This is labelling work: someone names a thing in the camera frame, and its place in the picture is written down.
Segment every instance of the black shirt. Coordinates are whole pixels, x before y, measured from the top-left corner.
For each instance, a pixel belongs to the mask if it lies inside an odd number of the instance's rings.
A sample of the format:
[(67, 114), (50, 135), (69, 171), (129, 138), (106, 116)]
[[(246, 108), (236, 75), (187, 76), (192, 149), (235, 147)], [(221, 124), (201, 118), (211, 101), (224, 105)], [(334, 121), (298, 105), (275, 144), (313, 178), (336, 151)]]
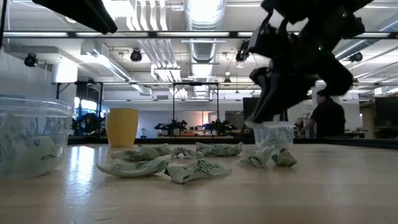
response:
[(345, 132), (345, 115), (341, 105), (331, 98), (318, 104), (311, 119), (317, 122), (317, 137), (342, 136)]

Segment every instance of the robotic arm in background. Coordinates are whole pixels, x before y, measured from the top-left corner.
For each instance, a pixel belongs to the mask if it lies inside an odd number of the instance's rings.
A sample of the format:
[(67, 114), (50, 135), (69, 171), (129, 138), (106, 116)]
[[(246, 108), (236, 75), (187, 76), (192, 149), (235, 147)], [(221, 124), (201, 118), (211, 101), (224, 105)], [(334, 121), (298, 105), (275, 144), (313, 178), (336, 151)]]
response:
[[(250, 78), (261, 87), (261, 98), (249, 118), (254, 123), (272, 120), (274, 115), (307, 99), (307, 92), (320, 78), (331, 96), (345, 95), (353, 76), (332, 54), (341, 39), (365, 31), (354, 12), (373, 0), (264, 0), (268, 12), (253, 32), (250, 53), (271, 58), (269, 67), (252, 71)], [(269, 20), (277, 11), (284, 17), (279, 28)], [(308, 18), (298, 35), (286, 31), (288, 23)]]

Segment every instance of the ceiling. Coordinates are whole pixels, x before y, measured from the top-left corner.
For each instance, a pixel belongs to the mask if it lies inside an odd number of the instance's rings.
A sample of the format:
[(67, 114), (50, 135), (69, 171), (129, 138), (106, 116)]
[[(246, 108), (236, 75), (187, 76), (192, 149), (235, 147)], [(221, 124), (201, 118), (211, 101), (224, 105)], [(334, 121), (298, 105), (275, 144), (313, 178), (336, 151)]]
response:
[[(168, 0), (167, 4), (167, 25), (170, 30), (185, 30), (184, 12), (180, 10), (183, 6), (182, 0)], [(223, 23), (223, 30), (247, 30), (252, 31), (262, 22), (266, 12), (260, 7), (253, 7), (258, 4), (258, 0), (227, 0), (227, 8)], [(375, 0), (369, 7), (359, 10), (356, 15), (362, 17), (366, 30), (379, 31), (386, 24), (398, 21), (398, 0)], [(78, 23), (71, 23), (65, 17), (56, 14), (42, 6), (35, 5), (30, 1), (13, 0), (8, 9), (5, 30), (70, 30), (70, 31), (92, 31), (91, 29)], [(272, 16), (271, 24), (277, 26), (282, 21), (282, 17), (275, 13)], [(126, 19), (119, 17), (116, 19), (119, 27), (118, 31), (129, 30)], [(306, 21), (288, 25), (288, 30), (299, 31)], [(80, 61), (80, 65), (85, 64), (85, 56), (81, 55), (81, 43), (84, 39), (11, 39), (10, 46), (51, 46), (58, 47)], [(244, 63), (243, 68), (236, 67), (234, 55), (239, 48), (242, 40), (227, 39), (225, 43), (218, 44), (216, 50), (216, 63), (213, 67), (213, 80), (222, 81), (225, 72), (229, 72), (232, 82), (250, 82), (248, 75), (257, 67), (267, 66), (269, 60), (259, 55), (251, 55)], [(154, 79), (149, 75), (151, 61), (143, 55), (143, 60), (133, 63), (129, 56), (133, 48), (139, 48), (137, 39), (96, 39), (97, 44), (105, 44), (109, 48), (109, 57), (114, 60), (125, 71), (129, 72), (137, 81), (153, 82)], [(172, 39), (172, 48), (181, 68), (181, 77), (187, 78), (190, 74), (188, 45), (181, 43), (180, 39)], [(353, 46), (358, 40), (342, 40), (336, 47), (336, 51), (341, 51)], [(381, 40), (374, 45), (361, 51), (363, 62), (377, 55), (382, 54), (398, 46), (398, 40)], [(347, 68), (352, 68), (353, 75), (377, 71), (378, 69), (398, 62), (398, 50), (391, 50), (388, 54), (382, 55), (366, 63), (342, 62)], [(79, 76), (91, 76), (96, 80), (113, 81), (117, 80), (107, 68), (99, 64), (87, 63), (84, 69), (79, 69)], [(395, 82), (398, 80), (398, 66), (392, 69), (360, 78), (361, 82)], [(363, 90), (372, 90), (373, 86), (361, 86)]]

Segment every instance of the person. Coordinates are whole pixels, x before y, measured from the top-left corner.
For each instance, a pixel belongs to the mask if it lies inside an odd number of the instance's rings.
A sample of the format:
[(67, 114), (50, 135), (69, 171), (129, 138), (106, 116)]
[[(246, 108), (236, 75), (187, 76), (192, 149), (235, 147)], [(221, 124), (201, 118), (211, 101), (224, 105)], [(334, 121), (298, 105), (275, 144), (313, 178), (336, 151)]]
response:
[(317, 92), (317, 103), (310, 121), (303, 129), (310, 129), (317, 124), (318, 138), (343, 136), (346, 123), (343, 107), (333, 101), (325, 90)]

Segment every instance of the desk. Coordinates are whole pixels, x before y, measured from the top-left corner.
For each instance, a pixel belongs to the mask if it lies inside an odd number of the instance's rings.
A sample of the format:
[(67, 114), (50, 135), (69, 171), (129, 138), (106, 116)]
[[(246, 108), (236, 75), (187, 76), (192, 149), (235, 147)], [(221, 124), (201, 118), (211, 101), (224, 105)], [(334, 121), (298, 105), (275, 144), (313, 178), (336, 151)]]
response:
[(57, 170), (0, 182), (1, 223), (398, 222), (395, 150), (294, 145), (298, 164), (291, 169), (272, 161), (266, 169), (238, 167), (239, 157), (211, 157), (233, 173), (185, 185), (163, 173), (142, 179), (104, 174), (95, 164), (111, 162), (112, 151), (107, 145), (70, 147)]

